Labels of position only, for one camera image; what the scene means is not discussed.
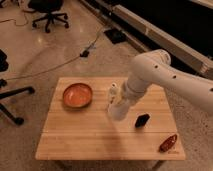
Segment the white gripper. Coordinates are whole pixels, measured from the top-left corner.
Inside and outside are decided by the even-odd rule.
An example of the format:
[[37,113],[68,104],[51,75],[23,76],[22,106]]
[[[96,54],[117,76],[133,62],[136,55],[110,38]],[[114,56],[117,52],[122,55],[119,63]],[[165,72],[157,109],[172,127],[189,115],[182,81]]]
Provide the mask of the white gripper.
[[127,104],[129,106],[133,106],[137,103],[137,100],[132,98],[130,93],[124,89],[123,87],[119,88],[117,90],[117,93],[115,95],[115,99],[113,101],[113,104],[115,106],[121,106],[124,104]]

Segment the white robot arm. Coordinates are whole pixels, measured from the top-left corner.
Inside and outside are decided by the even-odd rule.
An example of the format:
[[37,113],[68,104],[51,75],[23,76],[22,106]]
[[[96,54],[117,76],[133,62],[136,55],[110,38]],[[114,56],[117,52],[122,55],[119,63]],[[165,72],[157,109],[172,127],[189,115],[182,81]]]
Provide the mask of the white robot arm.
[[131,63],[128,79],[121,86],[121,98],[108,108],[112,116],[122,120],[151,84],[170,89],[213,114],[213,81],[179,71],[170,64],[170,55],[162,49],[137,55]]

